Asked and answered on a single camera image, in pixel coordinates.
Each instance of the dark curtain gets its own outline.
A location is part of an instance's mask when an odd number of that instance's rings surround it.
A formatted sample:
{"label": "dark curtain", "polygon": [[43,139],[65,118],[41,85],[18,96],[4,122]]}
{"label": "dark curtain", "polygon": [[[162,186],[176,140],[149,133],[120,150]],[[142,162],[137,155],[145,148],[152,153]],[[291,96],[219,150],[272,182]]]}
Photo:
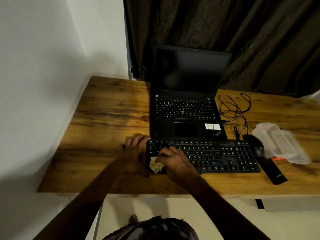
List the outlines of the dark curtain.
{"label": "dark curtain", "polygon": [[153,45],[233,53],[223,89],[303,96],[320,88],[319,0],[124,0],[134,75]]}

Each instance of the keyboard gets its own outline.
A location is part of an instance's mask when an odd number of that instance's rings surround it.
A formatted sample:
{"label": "keyboard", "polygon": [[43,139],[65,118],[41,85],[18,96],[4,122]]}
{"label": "keyboard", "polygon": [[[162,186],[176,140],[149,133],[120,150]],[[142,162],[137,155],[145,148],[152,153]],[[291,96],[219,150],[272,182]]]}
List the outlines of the keyboard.
{"label": "keyboard", "polygon": [[186,155],[198,173],[258,173],[260,167],[247,142],[208,140],[149,140],[146,144],[146,168],[150,169],[150,157],[157,157],[159,151],[174,146]]}
{"label": "keyboard", "polygon": [[211,101],[155,99],[157,119],[216,121]]}

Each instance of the black laptop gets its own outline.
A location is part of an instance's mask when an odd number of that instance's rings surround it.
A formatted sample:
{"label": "black laptop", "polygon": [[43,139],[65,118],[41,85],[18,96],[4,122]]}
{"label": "black laptop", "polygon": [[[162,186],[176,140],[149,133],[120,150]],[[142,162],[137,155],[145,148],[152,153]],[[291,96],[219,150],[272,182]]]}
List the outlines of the black laptop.
{"label": "black laptop", "polygon": [[154,46],[152,139],[227,139],[214,97],[231,56],[226,52]]}

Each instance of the laptop screen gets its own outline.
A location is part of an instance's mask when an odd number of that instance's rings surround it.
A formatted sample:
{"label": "laptop screen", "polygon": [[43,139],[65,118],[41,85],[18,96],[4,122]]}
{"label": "laptop screen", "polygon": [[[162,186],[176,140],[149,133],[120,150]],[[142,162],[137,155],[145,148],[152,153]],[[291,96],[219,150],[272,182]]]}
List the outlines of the laptop screen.
{"label": "laptop screen", "polygon": [[231,54],[199,49],[157,48],[152,88],[216,93]]}

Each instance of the plastic container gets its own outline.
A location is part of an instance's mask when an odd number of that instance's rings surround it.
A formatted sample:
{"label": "plastic container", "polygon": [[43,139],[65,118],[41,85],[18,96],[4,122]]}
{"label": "plastic container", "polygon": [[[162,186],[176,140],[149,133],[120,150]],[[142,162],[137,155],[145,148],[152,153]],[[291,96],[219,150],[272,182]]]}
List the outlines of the plastic container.
{"label": "plastic container", "polygon": [[289,143],[294,147],[294,149],[297,152],[296,156],[293,157],[286,157],[287,161],[290,163],[295,164],[308,164],[311,162],[310,157],[306,153],[306,151],[303,149],[303,147],[300,145],[300,143],[297,141],[297,139],[294,137],[294,135],[287,130],[281,130],[286,139],[289,141]]}
{"label": "plastic container", "polygon": [[260,123],[256,125],[252,134],[262,142],[266,158],[293,158],[297,156],[294,146],[275,124]]}

